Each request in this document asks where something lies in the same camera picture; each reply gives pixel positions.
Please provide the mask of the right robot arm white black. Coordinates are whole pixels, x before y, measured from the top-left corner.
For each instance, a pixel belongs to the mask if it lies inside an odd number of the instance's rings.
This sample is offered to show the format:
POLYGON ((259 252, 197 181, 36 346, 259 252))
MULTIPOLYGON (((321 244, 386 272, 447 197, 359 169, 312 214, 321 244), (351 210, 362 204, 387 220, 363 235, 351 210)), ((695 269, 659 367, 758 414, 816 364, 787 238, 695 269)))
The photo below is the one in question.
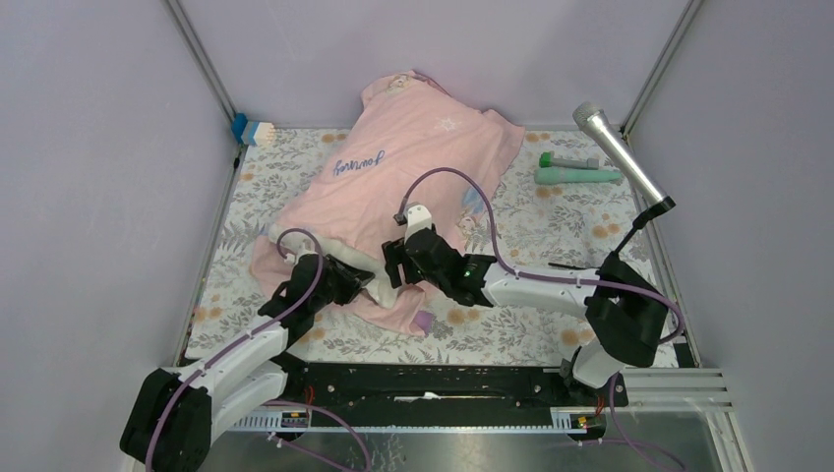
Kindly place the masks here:
POLYGON ((655 362, 670 309, 653 285, 615 255, 598 268, 529 272, 508 269, 495 256, 463 255, 432 229, 382 249, 394 288, 427 282, 462 306, 535 308, 588 322, 595 339, 570 358, 564 379, 573 403, 591 403, 622 368, 655 362))

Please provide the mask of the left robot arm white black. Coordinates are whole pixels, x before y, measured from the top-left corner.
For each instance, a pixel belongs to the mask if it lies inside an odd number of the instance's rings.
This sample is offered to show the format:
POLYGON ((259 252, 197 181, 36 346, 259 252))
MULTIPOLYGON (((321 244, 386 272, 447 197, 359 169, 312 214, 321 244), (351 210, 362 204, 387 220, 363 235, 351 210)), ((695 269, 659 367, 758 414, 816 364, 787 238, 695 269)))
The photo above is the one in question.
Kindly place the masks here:
POLYGON ((303 375, 275 357, 310 329, 317 312, 351 303, 374 277, 333 256, 300 257, 239 334, 201 361, 146 376, 120 450, 148 471, 198 470, 212 444, 256 407, 302 397, 303 375))

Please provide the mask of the white pillow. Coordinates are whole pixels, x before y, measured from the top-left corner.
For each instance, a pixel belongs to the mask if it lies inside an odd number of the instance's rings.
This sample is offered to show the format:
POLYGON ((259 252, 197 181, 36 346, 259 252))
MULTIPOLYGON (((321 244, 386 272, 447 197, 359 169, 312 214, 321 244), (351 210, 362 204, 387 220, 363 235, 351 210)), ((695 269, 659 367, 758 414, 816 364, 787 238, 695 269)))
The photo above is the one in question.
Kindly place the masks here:
POLYGON ((320 254, 323 254, 324 256, 333 256, 339 261, 350 266, 371 271, 375 275, 375 278, 365 288, 369 297, 380 307, 386 309, 394 307, 398 297, 398 290, 390 286, 390 278, 384 269, 383 262, 378 261, 377 259, 374 259, 359 250, 353 249, 345 243, 316 235, 312 232, 308 233, 306 230, 299 228, 284 228, 277 223, 273 223, 268 229, 269 241, 275 245, 279 256, 288 265, 294 266, 295 264, 289 262, 285 258, 285 251, 282 249, 281 245, 285 240, 301 238, 314 241, 317 248, 320 250, 320 254))

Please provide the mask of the pink purple pillowcase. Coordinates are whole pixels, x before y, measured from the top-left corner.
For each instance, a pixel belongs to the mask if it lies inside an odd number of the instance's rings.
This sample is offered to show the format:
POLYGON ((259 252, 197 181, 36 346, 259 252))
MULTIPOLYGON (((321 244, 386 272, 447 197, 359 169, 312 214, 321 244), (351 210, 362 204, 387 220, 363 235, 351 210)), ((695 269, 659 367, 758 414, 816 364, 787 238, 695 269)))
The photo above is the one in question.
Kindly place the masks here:
MULTIPOLYGON (((518 156, 525 131, 497 111, 480 111, 413 71, 380 78, 361 95, 363 112, 346 141, 284 205, 276 221, 335 239, 384 263, 382 244, 398 239, 393 216, 402 200, 428 208, 439 233, 455 249, 459 222, 479 216, 480 194, 492 195, 518 156)), ((268 233, 257 238, 251 272, 271 296, 291 268, 268 233)), ((364 289, 347 311, 378 327, 424 336, 431 318, 422 307, 427 284, 403 287, 393 308, 377 305, 364 289)))

